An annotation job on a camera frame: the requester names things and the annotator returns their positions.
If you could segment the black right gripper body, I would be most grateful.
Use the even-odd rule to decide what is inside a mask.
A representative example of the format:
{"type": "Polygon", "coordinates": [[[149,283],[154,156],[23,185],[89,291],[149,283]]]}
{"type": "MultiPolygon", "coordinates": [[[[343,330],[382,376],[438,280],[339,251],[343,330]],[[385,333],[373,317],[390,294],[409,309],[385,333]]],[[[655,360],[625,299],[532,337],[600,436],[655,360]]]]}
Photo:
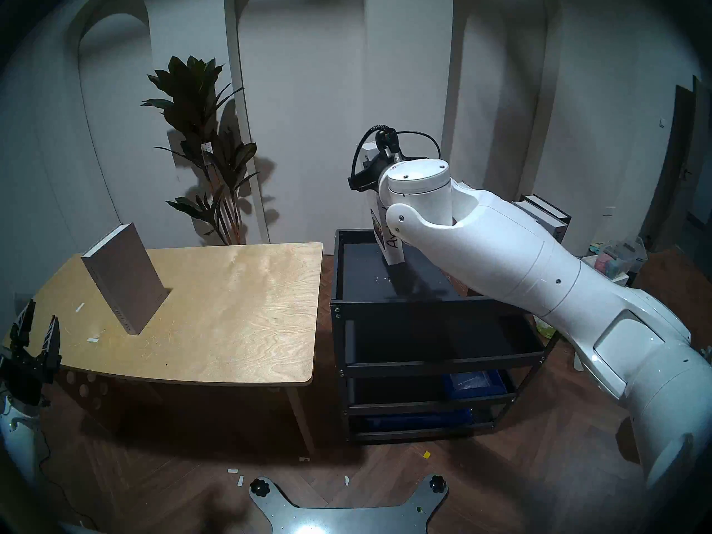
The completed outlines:
{"type": "Polygon", "coordinates": [[[378,192],[382,175],[394,164],[389,150],[380,151],[376,146],[361,146],[357,151],[354,173],[347,178],[352,191],[378,192]]]}

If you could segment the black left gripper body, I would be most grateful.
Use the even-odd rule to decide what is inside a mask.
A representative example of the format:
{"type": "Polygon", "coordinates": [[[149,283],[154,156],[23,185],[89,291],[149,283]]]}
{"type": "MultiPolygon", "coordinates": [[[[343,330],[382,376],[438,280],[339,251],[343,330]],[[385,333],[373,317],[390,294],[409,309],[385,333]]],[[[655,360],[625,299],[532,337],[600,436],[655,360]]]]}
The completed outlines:
{"type": "Polygon", "coordinates": [[[46,405],[43,387],[54,383],[60,366],[61,354],[12,357],[10,352],[2,352],[1,381],[14,404],[42,407],[46,405]]]}

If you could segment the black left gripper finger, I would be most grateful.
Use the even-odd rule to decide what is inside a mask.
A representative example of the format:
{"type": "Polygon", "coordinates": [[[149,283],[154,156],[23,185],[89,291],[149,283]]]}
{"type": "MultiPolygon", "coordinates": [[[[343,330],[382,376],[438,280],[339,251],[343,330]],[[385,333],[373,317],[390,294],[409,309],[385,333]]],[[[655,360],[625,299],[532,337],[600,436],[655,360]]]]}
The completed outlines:
{"type": "Polygon", "coordinates": [[[59,369],[61,364],[61,327],[56,315],[52,315],[48,331],[44,337],[40,357],[44,369],[59,369]]]}
{"type": "Polygon", "coordinates": [[[10,331],[10,350],[13,360],[34,360],[27,352],[30,343],[30,332],[33,323],[36,302],[30,299],[19,313],[10,331]]]}

